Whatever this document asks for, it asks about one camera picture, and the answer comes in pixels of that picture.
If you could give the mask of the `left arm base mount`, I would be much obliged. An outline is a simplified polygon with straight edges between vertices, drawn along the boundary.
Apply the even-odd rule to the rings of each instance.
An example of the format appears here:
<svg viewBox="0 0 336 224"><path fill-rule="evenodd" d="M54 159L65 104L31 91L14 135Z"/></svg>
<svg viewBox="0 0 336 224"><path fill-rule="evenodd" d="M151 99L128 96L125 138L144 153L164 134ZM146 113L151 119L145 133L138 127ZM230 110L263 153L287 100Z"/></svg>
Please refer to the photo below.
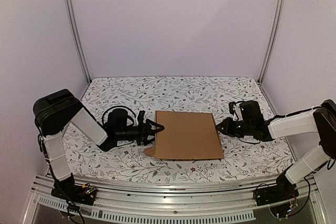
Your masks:
<svg viewBox="0 0 336 224"><path fill-rule="evenodd" d="M97 187L89 183L76 185L74 178L70 176L62 181L56 179L51 195L69 202L93 206L97 195Z"/></svg>

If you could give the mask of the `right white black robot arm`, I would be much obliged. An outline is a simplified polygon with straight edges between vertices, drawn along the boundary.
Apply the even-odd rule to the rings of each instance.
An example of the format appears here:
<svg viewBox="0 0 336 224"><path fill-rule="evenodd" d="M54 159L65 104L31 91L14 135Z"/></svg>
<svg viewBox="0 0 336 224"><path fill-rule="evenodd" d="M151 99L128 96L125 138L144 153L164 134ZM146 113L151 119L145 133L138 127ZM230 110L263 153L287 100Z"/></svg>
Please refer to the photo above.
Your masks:
<svg viewBox="0 0 336 224"><path fill-rule="evenodd" d="M284 200L297 182L335 159L335 103L332 100L268 120L264 119L259 103L253 100L231 102L229 112L231 116L217 124L216 129L230 137L251 136L260 142L271 142L287 136L318 134L318 145L278 176L277 185L271 190L276 201Z"/></svg>

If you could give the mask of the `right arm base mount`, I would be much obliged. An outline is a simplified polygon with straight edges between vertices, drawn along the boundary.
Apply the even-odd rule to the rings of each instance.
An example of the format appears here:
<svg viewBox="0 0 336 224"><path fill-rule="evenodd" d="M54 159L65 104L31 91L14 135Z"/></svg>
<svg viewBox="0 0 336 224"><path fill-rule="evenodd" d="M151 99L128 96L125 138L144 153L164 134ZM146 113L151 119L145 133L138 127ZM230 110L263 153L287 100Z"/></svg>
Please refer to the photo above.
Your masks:
<svg viewBox="0 0 336 224"><path fill-rule="evenodd" d="M284 173L276 179L274 186L260 184L253 192L253 198L257 206L277 203L284 200L294 199L299 196L296 184L292 184Z"/></svg>

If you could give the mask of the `brown cardboard box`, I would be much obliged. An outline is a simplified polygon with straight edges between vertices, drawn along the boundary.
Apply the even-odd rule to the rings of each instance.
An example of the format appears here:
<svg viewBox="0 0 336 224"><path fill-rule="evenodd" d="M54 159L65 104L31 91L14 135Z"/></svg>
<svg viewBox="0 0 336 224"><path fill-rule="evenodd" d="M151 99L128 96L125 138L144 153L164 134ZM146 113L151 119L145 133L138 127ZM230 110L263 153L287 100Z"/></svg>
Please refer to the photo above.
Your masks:
<svg viewBox="0 0 336 224"><path fill-rule="evenodd" d="M145 155L177 161L224 157L211 113L156 111L155 120L164 130L155 134L155 145L145 149Z"/></svg>

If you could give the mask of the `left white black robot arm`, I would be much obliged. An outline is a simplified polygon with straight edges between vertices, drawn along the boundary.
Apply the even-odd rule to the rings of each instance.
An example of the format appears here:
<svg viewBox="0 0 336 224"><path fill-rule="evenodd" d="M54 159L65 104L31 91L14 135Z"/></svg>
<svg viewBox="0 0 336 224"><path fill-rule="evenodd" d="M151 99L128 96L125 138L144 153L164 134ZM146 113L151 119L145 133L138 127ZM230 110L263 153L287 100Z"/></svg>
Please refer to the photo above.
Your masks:
<svg viewBox="0 0 336 224"><path fill-rule="evenodd" d="M63 89L37 100L33 105L35 125L39 131L39 146L58 192L67 200L78 195L69 168L63 138L69 124L75 126L101 151L118 147L119 141L135 141L148 145L165 127L145 119L144 111L135 114L129 107L116 105L108 108L98 121L69 90Z"/></svg>

